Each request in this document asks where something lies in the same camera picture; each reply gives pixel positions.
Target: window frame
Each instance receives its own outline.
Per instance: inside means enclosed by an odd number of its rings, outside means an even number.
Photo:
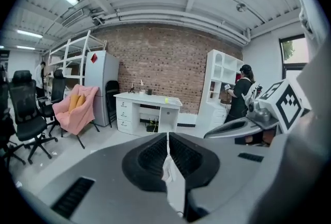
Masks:
[[[283,80],[286,78],[287,70],[303,70],[303,68],[307,65],[307,63],[285,63],[284,50],[283,50],[282,43],[286,42],[286,41],[292,41],[292,40],[302,39],[302,38],[305,38],[304,34],[279,39],[279,48],[280,48],[280,53],[281,53],[282,79]]]

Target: gray floor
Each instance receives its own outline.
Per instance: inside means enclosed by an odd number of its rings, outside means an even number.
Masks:
[[[110,128],[110,126],[99,127],[100,132],[97,132],[92,124],[87,125],[80,133],[80,139],[85,149],[81,147],[77,138],[68,132],[64,133],[64,137],[61,138],[59,127],[55,127],[52,131],[52,136],[57,137],[58,142],[50,141],[44,144],[45,149],[52,155],[52,159],[49,159],[40,148],[37,148],[32,156],[33,164],[30,165],[27,162],[30,150],[22,147],[15,152],[16,155],[26,161],[26,165],[24,166],[15,158],[10,160],[9,171],[12,174],[14,183],[18,184],[20,188],[27,189],[38,195],[42,188],[52,179],[92,152],[139,138],[138,136],[119,132],[116,122],[113,122],[113,124],[113,128]],[[194,128],[178,127],[177,132],[197,136]],[[22,143],[15,135],[10,140],[15,143]],[[173,181],[167,183],[168,201],[176,211],[182,212],[185,181],[177,167],[175,170]]]

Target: orange pillow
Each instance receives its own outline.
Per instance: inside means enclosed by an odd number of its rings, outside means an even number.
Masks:
[[[69,114],[71,113],[71,111],[73,109],[75,109],[78,99],[79,99],[78,94],[73,94],[70,96],[70,105],[69,105],[69,110],[68,110]]]
[[[86,101],[85,95],[81,95],[78,99],[78,102],[77,102],[75,108],[82,106],[85,103],[85,101]]]

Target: red diamond sticker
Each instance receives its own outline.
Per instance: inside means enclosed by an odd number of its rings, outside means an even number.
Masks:
[[[91,57],[92,63],[94,63],[98,59],[97,54],[94,53],[93,56]]]

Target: white desk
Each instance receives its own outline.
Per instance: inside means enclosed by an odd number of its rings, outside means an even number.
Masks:
[[[137,136],[149,135],[145,125],[140,124],[140,104],[146,104],[160,107],[158,133],[176,132],[178,114],[182,106],[178,98],[139,93],[122,93],[114,96],[119,131]]]

